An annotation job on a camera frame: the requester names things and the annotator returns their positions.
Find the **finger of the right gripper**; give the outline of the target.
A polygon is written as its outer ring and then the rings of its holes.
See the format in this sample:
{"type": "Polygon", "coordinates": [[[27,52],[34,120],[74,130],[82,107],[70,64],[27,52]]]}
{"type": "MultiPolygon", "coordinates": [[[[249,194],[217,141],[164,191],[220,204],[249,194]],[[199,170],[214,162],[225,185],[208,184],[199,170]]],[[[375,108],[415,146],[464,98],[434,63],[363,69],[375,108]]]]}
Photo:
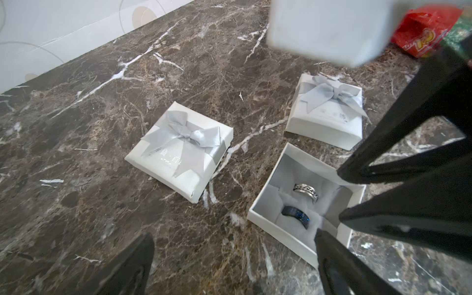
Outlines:
{"type": "Polygon", "coordinates": [[[445,46],[427,58],[418,73],[367,139],[338,169],[353,184],[394,183],[472,160],[472,39],[445,46]],[[439,121],[462,137],[432,147],[414,146],[413,137],[439,121]]]}
{"type": "Polygon", "coordinates": [[[450,162],[339,215],[367,234],[472,260],[472,157],[450,162]]]}

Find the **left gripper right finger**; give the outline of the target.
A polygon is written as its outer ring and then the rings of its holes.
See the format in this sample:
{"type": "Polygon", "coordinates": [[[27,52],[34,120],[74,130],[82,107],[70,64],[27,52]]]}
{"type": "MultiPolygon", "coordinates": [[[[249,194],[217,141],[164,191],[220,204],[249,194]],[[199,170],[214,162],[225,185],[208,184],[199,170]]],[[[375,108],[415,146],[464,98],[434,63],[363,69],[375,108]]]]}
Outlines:
{"type": "Polygon", "coordinates": [[[327,295],[398,295],[329,232],[317,230],[318,271],[327,295]]]}

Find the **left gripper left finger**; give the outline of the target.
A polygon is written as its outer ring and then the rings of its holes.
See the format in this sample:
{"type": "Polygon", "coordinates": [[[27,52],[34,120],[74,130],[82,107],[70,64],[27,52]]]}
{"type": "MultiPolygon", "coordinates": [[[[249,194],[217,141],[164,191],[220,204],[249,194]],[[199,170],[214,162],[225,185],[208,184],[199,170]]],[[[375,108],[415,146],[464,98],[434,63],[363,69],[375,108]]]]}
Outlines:
{"type": "Polygon", "coordinates": [[[155,244],[142,234],[99,273],[81,286],[77,295],[143,295],[150,275],[155,244]]]}

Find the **white lift-off box lid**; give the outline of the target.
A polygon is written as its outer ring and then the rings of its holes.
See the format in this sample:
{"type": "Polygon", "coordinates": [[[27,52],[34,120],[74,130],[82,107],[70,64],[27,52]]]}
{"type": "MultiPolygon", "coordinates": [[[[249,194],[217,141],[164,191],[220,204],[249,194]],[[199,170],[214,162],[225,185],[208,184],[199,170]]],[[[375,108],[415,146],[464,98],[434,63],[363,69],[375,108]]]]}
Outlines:
{"type": "Polygon", "coordinates": [[[350,151],[363,139],[363,119],[362,88],[302,74],[286,131],[350,151]]]}

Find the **white gift box grey bow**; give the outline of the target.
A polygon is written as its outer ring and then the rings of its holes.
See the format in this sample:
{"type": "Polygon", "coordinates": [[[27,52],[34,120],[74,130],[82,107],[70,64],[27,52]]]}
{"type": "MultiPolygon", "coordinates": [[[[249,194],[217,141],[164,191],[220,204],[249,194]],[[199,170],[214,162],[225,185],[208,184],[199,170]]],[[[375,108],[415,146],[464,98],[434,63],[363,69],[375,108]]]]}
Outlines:
{"type": "Polygon", "coordinates": [[[234,138],[234,129],[177,102],[125,160],[196,204],[234,138]]]}

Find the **white lift-off box base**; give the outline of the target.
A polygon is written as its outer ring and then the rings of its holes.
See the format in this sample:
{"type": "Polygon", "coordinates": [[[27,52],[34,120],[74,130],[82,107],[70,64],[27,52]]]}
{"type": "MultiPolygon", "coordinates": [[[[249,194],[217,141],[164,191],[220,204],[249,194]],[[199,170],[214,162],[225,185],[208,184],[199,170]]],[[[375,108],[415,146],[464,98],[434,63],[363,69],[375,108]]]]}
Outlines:
{"type": "Polygon", "coordinates": [[[366,186],[338,176],[335,168],[288,143],[248,211],[249,221],[318,267],[315,236],[329,232],[349,247],[352,229],[339,215],[361,204],[366,186]]]}

